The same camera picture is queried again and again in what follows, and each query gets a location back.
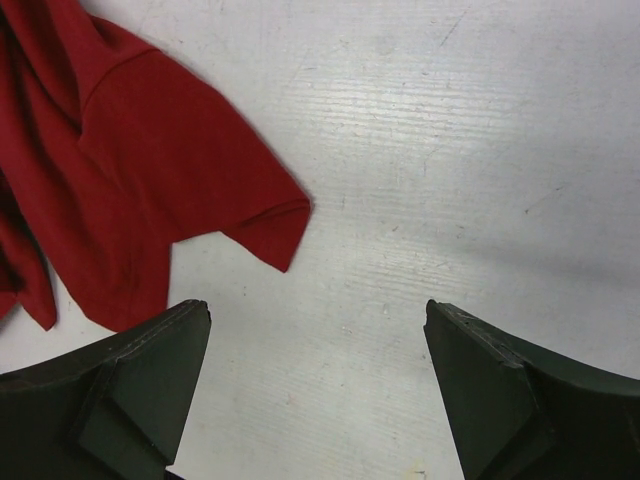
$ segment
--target concrete floor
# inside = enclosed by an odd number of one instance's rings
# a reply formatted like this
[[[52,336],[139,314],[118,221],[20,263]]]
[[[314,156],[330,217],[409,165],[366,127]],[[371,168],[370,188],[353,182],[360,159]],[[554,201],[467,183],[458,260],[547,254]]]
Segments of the concrete floor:
[[[176,472],[460,480],[430,297],[640,377],[638,2],[84,3],[217,86],[316,205],[286,275],[176,246],[171,302],[214,315]],[[0,371],[107,335],[57,296],[51,332],[2,324]]]

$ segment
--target black plastic part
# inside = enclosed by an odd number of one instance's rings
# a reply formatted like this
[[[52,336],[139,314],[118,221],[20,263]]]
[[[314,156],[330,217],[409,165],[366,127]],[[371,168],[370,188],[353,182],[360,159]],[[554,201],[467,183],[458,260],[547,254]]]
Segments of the black plastic part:
[[[433,300],[424,331],[466,480],[640,479],[640,381]]]
[[[211,320],[189,300],[127,331],[0,375],[0,479],[163,480]]]

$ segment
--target fabric fold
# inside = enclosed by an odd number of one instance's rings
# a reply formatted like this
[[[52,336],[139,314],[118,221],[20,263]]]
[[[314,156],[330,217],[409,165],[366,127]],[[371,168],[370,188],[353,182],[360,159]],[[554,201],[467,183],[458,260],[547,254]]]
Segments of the fabric fold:
[[[122,331],[164,310],[171,244],[208,232],[289,268],[310,201],[220,93],[75,0],[0,9],[0,171],[87,317]],[[24,265],[17,299],[49,328],[46,266],[7,248],[6,213],[0,307]]]

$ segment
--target red shirt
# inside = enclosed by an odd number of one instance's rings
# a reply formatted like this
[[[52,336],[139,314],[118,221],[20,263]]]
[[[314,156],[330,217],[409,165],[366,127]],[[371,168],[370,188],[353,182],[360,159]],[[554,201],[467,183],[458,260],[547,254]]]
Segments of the red shirt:
[[[19,301],[45,328],[38,246],[122,331],[166,308],[172,243],[219,230],[285,271],[309,218],[216,90],[75,0],[0,0],[0,145],[0,315]]]

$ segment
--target scratch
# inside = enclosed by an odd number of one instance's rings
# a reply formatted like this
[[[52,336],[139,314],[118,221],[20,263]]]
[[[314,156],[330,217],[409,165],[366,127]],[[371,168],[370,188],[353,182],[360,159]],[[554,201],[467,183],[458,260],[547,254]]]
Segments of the scratch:
[[[302,60],[300,60],[300,63],[298,63],[296,70],[293,72],[293,75],[291,75],[291,78],[287,82],[287,85],[285,88],[289,88],[293,84],[295,79],[298,78],[298,75],[300,74],[300,70],[302,70],[302,66],[305,64],[307,57],[309,56],[309,50],[310,49],[307,48],[307,50],[304,52],[304,55],[302,56]]]
[[[149,13],[151,12],[151,9],[155,6],[155,3],[156,2],[153,0],[149,2],[147,9],[142,14],[142,18],[140,19],[140,23],[138,24],[138,28],[136,29],[136,34],[139,34],[142,31],[142,27],[144,27],[144,24],[147,21],[147,17],[149,17]]]
[[[559,192],[560,190],[562,190],[564,187],[566,187],[567,185],[560,185],[559,187],[556,187],[553,189],[553,191],[547,193],[544,197],[542,197],[540,200],[537,200],[536,202],[534,202],[533,204],[531,204],[528,208],[526,208],[524,210],[524,214],[528,215],[529,211],[532,208],[537,207],[538,205],[540,205],[542,202],[544,202],[545,200],[547,200],[548,198],[552,197],[553,195],[555,195],[556,192]]]
[[[456,28],[458,28],[458,25],[460,25],[460,22],[462,21],[462,19],[467,14],[470,8],[471,6],[468,6],[467,9],[464,12],[462,12],[462,15],[460,15],[460,18],[458,18],[458,21],[453,24],[453,27],[451,27],[451,30],[449,30],[449,33],[447,33],[444,36],[444,38],[442,39],[442,42],[440,42],[441,47],[447,42],[447,40],[449,40],[449,37],[451,36],[451,34],[456,31]]]
[[[629,433],[631,434],[631,438],[633,439],[633,445],[636,447],[636,451],[640,453],[640,437],[638,436],[638,429],[636,428],[636,424],[627,410],[626,406],[622,406],[622,410],[624,411],[624,416],[627,419],[627,424],[629,425]]]
[[[262,9],[262,0],[258,0],[258,18],[260,19],[260,25],[258,25],[258,38],[260,40],[260,49],[263,48],[264,43],[262,37],[264,35],[264,29],[262,24],[264,23],[264,11]]]
[[[443,146],[444,145],[440,145],[439,147],[434,148],[433,150],[431,150],[427,154],[426,157],[424,157],[424,160],[422,161],[422,176],[423,177],[427,176],[427,160],[429,160],[434,153],[437,153],[438,151],[442,150]]]

